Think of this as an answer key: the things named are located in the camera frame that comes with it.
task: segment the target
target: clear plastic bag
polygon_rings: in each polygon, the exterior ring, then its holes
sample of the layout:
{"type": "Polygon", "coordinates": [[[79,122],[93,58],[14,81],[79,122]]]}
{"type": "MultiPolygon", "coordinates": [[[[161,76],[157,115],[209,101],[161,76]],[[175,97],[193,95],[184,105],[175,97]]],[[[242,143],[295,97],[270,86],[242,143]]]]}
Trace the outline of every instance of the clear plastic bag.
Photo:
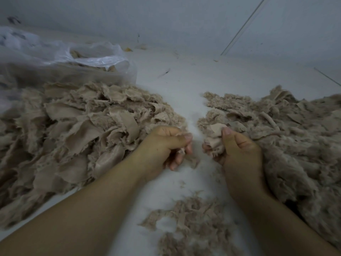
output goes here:
{"type": "Polygon", "coordinates": [[[0,27],[0,75],[12,88],[46,82],[134,85],[137,69],[119,45],[48,41],[11,27],[0,27]]]}

